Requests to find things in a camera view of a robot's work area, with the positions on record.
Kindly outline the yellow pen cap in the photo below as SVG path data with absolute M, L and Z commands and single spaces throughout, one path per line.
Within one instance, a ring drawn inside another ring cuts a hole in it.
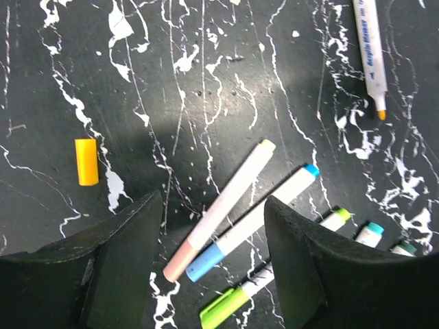
M 75 154 L 80 186 L 99 182 L 97 141 L 93 138 L 75 139 Z

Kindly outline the light blue marker pen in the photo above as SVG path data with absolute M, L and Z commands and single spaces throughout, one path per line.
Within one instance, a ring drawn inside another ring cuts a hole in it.
M 313 164 L 306 164 L 296 170 L 269 195 L 289 204 L 304 190 L 312 185 L 320 175 L 319 169 Z M 211 243 L 186 268 L 186 275 L 192 282 L 197 282 L 214 266 L 222 262 L 234 249 L 249 236 L 264 226 L 264 208 L 266 200 L 260 201 L 251 211 L 233 224 L 221 237 Z

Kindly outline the yellow marker pen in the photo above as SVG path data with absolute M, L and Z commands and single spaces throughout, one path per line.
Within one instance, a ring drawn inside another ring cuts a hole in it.
M 378 117 L 384 121 L 387 116 L 385 95 L 388 86 L 376 1 L 353 0 L 353 10 L 366 91 L 375 102 Z

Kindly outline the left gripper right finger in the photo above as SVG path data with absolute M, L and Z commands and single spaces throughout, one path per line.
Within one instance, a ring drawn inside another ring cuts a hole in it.
M 437 328 L 438 255 L 367 247 L 275 197 L 264 208 L 286 328 Z

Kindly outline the pink marker pen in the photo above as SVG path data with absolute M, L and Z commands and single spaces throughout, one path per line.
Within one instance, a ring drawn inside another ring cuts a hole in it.
M 167 281 L 175 282 L 179 279 L 219 224 L 269 162 L 275 149 L 276 145 L 268 139 L 262 140 L 254 147 L 164 267 L 163 275 Z

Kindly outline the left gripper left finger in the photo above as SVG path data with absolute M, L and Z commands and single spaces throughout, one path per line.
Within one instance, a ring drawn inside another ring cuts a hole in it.
M 33 253 L 1 258 L 2 328 L 140 328 L 161 226 L 159 192 Z

